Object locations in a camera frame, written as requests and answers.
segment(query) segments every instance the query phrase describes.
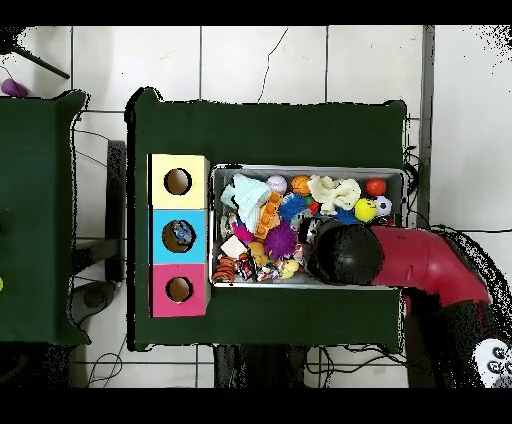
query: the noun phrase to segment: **white plush toy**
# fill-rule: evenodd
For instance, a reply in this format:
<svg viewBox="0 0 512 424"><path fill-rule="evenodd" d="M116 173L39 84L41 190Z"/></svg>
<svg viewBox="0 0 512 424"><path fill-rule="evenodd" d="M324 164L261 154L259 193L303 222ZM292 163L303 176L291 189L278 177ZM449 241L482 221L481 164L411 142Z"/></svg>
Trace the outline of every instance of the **white plush toy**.
<svg viewBox="0 0 512 424"><path fill-rule="evenodd" d="M308 181L313 199L322 204L322 215L336 215L335 206L348 211L354 207L361 196L361 188L357 181L333 180L331 177L311 176Z"/></svg>

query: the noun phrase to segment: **ball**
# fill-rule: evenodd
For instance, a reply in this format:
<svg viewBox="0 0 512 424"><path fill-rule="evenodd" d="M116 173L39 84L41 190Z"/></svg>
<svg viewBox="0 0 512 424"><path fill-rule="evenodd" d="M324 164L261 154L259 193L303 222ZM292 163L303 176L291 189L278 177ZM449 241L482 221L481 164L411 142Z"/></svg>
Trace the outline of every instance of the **ball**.
<svg viewBox="0 0 512 424"><path fill-rule="evenodd" d="M374 200L375 206L377 208L377 216L386 216L391 213L391 200L387 199L384 196L377 196Z"/></svg>
<svg viewBox="0 0 512 424"><path fill-rule="evenodd" d="M377 207L371 199L362 197L354 206L354 215L359 221L368 222L377 216Z"/></svg>
<svg viewBox="0 0 512 424"><path fill-rule="evenodd" d="M267 185L272 191L275 191L279 194L284 194L288 188L288 183L283 177L281 177L281 175L272 175L267 180Z"/></svg>
<svg viewBox="0 0 512 424"><path fill-rule="evenodd" d="M298 175L292 180L292 191L300 194L301 196L309 196L311 190L308 187L309 177L305 175Z"/></svg>
<svg viewBox="0 0 512 424"><path fill-rule="evenodd" d="M386 192L386 181L382 178L370 178L366 181L365 189L372 197L382 196Z"/></svg>

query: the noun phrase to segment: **orange ball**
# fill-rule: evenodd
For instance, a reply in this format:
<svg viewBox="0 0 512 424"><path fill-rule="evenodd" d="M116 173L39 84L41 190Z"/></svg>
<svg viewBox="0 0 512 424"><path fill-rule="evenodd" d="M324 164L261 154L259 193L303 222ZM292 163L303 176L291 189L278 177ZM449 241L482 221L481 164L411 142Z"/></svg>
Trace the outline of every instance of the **orange ball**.
<svg viewBox="0 0 512 424"><path fill-rule="evenodd" d="M298 175L292 180L292 191L301 196L309 196L311 194L311 190L308 187L309 180L309 177L305 175Z"/></svg>

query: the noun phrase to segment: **yellow ball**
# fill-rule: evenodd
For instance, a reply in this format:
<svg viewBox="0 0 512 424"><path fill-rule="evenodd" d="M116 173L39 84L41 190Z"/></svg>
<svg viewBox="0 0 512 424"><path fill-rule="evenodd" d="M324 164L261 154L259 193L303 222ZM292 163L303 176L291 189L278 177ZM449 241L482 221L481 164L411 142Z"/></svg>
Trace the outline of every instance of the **yellow ball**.
<svg viewBox="0 0 512 424"><path fill-rule="evenodd" d="M359 221L368 222L371 221L377 215L377 207L375 202L371 199L365 199L362 197L356 202L354 206L354 215Z"/></svg>

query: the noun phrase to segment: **red ball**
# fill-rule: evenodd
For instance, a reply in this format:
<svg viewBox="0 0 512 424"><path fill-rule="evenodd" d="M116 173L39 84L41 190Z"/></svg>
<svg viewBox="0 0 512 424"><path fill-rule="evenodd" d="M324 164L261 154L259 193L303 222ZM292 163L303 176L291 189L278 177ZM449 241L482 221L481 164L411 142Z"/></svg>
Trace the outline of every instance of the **red ball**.
<svg viewBox="0 0 512 424"><path fill-rule="evenodd" d="M365 189L370 196L382 196L386 192L386 181L382 178L370 178L366 181Z"/></svg>

